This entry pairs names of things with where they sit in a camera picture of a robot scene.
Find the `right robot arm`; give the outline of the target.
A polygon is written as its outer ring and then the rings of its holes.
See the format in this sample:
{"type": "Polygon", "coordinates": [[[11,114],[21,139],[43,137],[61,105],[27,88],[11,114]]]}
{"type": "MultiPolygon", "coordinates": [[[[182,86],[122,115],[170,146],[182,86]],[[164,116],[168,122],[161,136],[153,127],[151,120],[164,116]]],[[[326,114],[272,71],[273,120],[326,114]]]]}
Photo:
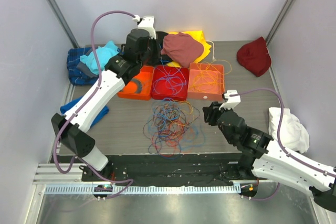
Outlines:
{"type": "Polygon", "coordinates": [[[270,179],[294,188],[320,207],[335,212],[335,168],[280,146],[267,133],[248,126],[232,109],[213,102],[202,108],[204,121],[216,126],[241,152],[237,173],[242,179],[270,179]]]}

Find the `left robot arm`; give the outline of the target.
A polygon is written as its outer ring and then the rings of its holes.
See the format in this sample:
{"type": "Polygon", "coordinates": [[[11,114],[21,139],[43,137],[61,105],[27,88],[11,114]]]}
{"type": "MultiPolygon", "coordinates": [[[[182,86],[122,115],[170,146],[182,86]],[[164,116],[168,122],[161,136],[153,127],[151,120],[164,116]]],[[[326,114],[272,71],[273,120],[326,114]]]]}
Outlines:
{"type": "Polygon", "coordinates": [[[89,91],[64,115],[56,113],[51,119],[56,142],[89,164],[94,176],[102,182],[111,177],[112,169],[107,165],[108,158],[87,132],[110,99],[138,75],[145,64],[158,60],[159,54],[156,34],[139,28],[131,30],[122,51],[108,61],[89,91]]]}

